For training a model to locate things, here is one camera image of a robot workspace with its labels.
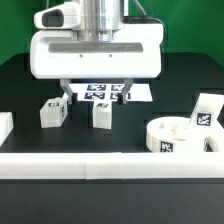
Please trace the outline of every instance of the green background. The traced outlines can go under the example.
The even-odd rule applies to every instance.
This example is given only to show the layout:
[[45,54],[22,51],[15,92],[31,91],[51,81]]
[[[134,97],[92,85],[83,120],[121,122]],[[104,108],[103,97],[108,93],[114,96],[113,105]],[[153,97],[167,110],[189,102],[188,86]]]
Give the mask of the green background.
[[[167,28],[164,52],[206,53],[224,66],[223,0],[140,0],[149,14]],[[50,0],[50,6],[63,0]],[[15,54],[29,52],[35,12],[45,8],[45,0],[1,0],[0,65]],[[140,12],[132,3],[130,14]]]

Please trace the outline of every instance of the white cube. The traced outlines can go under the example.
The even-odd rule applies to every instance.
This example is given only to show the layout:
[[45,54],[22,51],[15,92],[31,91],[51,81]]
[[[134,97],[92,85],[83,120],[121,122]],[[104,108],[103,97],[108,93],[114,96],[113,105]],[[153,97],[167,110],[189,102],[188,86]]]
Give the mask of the white cube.
[[93,127],[111,129],[112,103],[111,101],[96,100],[93,105]]
[[49,99],[40,110],[42,128],[61,127],[68,114],[67,100]]
[[13,129],[12,113],[0,113],[0,146]]

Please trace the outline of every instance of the black table surface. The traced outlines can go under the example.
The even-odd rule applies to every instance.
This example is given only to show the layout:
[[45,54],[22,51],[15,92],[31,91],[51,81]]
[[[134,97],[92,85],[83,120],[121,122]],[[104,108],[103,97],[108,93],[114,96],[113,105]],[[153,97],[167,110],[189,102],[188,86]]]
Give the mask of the black table surface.
[[[162,116],[190,117],[200,92],[224,94],[224,69],[203,54],[164,54],[163,71],[149,83],[153,102],[112,105],[112,130],[92,127],[93,103],[78,102],[60,128],[42,129],[40,109],[63,95],[58,80],[36,80],[29,54],[0,67],[0,111],[13,112],[15,128],[1,152],[147,152],[146,125]],[[123,80],[74,80],[122,82]]]
[[[147,152],[146,125],[162,116],[190,117],[200,93],[224,94],[224,68],[197,53],[162,55],[149,83],[152,103],[112,106],[112,130],[92,128],[92,103],[69,108],[61,128],[41,129],[39,110],[62,96],[57,80],[36,80],[29,54],[0,67],[0,111],[14,129],[0,151]],[[105,82],[105,80],[88,80]],[[223,124],[223,111],[219,122]],[[223,179],[1,180],[0,223],[223,223]]]

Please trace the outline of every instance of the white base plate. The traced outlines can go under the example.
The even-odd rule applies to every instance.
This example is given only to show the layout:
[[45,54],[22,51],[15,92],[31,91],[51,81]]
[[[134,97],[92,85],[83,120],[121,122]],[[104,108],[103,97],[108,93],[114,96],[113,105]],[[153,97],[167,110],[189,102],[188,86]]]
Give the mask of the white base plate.
[[[115,95],[122,90],[124,84],[70,84],[73,93],[78,93],[78,101],[106,100],[117,101]],[[148,84],[133,84],[127,101],[152,102],[152,94]]]

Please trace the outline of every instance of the white ledge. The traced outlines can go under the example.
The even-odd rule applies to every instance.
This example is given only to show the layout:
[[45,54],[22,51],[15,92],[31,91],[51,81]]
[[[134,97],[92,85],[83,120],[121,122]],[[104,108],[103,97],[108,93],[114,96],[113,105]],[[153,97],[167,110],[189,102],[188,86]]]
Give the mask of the white ledge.
[[224,178],[224,153],[1,153],[0,179]]

